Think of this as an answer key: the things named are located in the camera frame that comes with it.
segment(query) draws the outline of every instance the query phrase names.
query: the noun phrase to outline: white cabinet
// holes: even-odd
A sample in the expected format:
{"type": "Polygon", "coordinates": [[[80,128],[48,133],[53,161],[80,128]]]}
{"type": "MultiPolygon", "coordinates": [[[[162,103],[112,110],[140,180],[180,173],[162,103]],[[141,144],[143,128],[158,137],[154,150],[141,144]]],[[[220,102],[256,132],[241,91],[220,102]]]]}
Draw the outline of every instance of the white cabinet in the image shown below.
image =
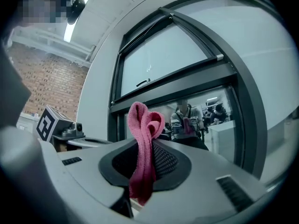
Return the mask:
{"type": "Polygon", "coordinates": [[[121,95],[151,81],[206,59],[196,43],[176,25],[169,25],[125,57],[121,95]]]}
{"type": "Polygon", "coordinates": [[[234,162],[235,156],[235,122],[229,121],[209,127],[212,152],[234,162]]]}

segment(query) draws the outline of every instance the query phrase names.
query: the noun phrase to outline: pink cloth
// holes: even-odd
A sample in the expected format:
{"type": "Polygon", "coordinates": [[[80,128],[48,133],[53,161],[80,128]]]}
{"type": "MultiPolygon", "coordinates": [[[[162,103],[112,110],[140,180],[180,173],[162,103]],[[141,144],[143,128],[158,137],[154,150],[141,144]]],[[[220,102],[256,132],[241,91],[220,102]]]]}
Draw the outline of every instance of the pink cloth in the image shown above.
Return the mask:
{"type": "Polygon", "coordinates": [[[156,180],[151,140],[162,133],[164,116],[158,112],[149,112],[146,105],[135,102],[129,110],[128,126],[138,142],[137,166],[129,182],[130,197],[137,198],[144,205],[151,196],[153,182],[156,180]]]}
{"type": "Polygon", "coordinates": [[[188,118],[184,118],[185,134],[191,134],[193,130],[190,127],[190,121],[188,118]]]}

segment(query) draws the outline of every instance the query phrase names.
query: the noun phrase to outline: black slot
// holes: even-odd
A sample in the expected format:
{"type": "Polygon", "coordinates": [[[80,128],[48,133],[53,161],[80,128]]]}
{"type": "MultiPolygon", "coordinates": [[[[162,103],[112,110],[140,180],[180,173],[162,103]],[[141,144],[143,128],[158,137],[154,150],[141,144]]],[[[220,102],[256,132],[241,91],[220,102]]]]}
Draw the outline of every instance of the black slot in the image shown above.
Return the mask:
{"type": "Polygon", "coordinates": [[[82,160],[82,159],[80,159],[79,157],[75,157],[75,158],[71,158],[71,159],[62,160],[62,163],[63,163],[64,165],[70,165],[70,164],[79,162],[79,161],[81,161],[81,160],[82,160]]]}
{"type": "Polygon", "coordinates": [[[99,141],[99,140],[95,140],[95,139],[84,139],[87,142],[92,142],[92,143],[98,143],[98,144],[103,144],[103,142],[99,141]]]}
{"type": "Polygon", "coordinates": [[[219,178],[217,179],[217,182],[234,205],[237,212],[243,211],[253,204],[251,198],[230,176],[219,178]]]}

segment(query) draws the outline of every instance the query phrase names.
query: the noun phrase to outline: window frame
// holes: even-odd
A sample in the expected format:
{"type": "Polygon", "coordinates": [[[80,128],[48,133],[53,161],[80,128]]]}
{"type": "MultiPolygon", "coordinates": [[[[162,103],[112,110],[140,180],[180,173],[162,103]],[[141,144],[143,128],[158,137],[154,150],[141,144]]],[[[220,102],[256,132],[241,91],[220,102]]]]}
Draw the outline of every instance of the window frame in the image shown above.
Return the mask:
{"type": "MultiPolygon", "coordinates": [[[[116,142],[125,138],[124,115],[129,110],[130,105],[135,101],[143,102],[151,107],[218,86],[226,86],[229,87],[228,98],[233,100],[231,106],[236,122],[234,163],[256,178],[260,178],[267,150],[267,123],[260,92],[244,61],[225,40],[201,22],[171,9],[197,1],[202,0],[178,0],[159,8],[124,35],[120,52],[116,59],[111,85],[107,129],[108,140],[116,142]],[[156,21],[152,26],[147,26],[135,38],[127,42],[127,37],[137,28],[150,22],[160,13],[164,14],[164,17],[156,21]],[[155,81],[149,82],[121,97],[120,92],[125,55],[144,40],[168,26],[169,23],[171,24],[168,19],[171,19],[171,22],[190,36],[201,49],[206,49],[205,54],[210,54],[211,56],[203,61],[190,64],[155,81]],[[215,73],[214,69],[220,71],[225,66],[227,69],[230,66],[234,73],[224,74],[222,72],[223,77],[217,76],[216,74],[220,72],[215,73]],[[177,86],[174,84],[180,79],[190,76],[190,71],[194,73],[195,70],[203,72],[209,79],[202,84],[198,84],[194,80],[193,87],[189,87],[186,83],[181,83],[181,89],[175,90],[177,86]],[[164,92],[168,91],[167,96],[162,95],[163,93],[161,92],[163,90],[164,92]]],[[[267,1],[237,1],[259,7],[284,24],[274,6],[267,1]]]]}

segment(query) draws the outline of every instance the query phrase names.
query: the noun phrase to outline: window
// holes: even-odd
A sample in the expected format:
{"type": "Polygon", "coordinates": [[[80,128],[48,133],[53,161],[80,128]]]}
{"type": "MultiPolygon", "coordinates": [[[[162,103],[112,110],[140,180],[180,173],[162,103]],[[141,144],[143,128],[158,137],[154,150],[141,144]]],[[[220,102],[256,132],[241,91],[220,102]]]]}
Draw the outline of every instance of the window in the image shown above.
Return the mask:
{"type": "Polygon", "coordinates": [[[125,57],[121,96],[135,90],[144,81],[154,81],[206,58],[185,32],[171,24],[125,57]]]}
{"type": "MultiPolygon", "coordinates": [[[[237,144],[234,118],[238,114],[233,112],[230,102],[235,102],[235,100],[232,99],[234,98],[229,98],[227,89],[218,88],[183,97],[164,105],[150,107],[149,111],[160,112],[164,115],[165,129],[160,138],[204,148],[234,162],[237,144]],[[189,118],[194,132],[185,133],[181,121],[184,117],[189,118]]],[[[127,114],[125,115],[125,135],[127,139],[133,137],[128,128],[127,114]]]]}

